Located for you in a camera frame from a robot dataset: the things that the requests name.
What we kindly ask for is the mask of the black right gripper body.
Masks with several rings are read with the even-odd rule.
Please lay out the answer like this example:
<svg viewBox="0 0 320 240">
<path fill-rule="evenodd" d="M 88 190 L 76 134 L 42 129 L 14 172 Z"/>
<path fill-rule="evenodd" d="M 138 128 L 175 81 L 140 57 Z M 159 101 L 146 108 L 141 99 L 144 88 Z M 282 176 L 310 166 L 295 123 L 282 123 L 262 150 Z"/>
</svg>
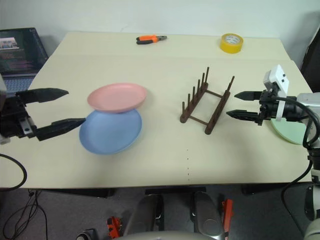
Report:
<svg viewBox="0 0 320 240">
<path fill-rule="evenodd" d="M 264 120 L 275 119 L 278 111 L 279 102 L 276 100 L 277 95 L 271 91 L 264 90 L 259 99 L 259 113 L 255 123 L 262 125 Z"/>
</svg>

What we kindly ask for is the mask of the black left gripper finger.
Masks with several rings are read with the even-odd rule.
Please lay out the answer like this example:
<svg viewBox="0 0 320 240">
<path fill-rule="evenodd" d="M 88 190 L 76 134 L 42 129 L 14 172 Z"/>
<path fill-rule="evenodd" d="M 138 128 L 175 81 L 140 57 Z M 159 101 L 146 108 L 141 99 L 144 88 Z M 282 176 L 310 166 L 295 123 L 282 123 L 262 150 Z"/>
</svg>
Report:
<svg viewBox="0 0 320 240">
<path fill-rule="evenodd" d="M 86 121 L 86 118 L 67 118 L 52 122 L 51 125 L 37 128 L 36 137 L 39 141 L 44 141 L 56 136 L 66 134 L 79 127 Z"/>
<path fill-rule="evenodd" d="M 37 88 L 16 93 L 24 104 L 44 103 L 54 101 L 69 94 L 67 90 L 59 88 Z"/>
</svg>

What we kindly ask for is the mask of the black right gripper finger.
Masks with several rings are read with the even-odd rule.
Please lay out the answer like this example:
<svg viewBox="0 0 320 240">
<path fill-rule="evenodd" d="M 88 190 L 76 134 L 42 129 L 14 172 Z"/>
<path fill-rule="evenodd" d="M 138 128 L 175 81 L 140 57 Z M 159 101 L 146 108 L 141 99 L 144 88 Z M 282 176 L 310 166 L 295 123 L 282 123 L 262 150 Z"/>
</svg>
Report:
<svg viewBox="0 0 320 240">
<path fill-rule="evenodd" d="M 259 116 L 256 112 L 249 112 L 247 110 L 239 109 L 227 111 L 226 114 L 231 118 L 250 122 L 256 122 Z"/>
<path fill-rule="evenodd" d="M 255 101 L 260 99 L 261 94 L 261 91 L 242 91 L 235 94 L 234 97 L 244 101 Z"/>
</svg>

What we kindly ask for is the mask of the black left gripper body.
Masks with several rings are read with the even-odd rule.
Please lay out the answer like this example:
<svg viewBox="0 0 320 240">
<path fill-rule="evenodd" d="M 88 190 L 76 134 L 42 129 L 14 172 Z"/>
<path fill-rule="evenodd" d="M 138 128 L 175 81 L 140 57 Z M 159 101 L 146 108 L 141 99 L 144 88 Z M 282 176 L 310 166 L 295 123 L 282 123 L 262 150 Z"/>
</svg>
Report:
<svg viewBox="0 0 320 240">
<path fill-rule="evenodd" d="M 0 111 L 0 135 L 3 138 L 34 138 L 36 129 L 21 97 L 6 98 Z"/>
</svg>

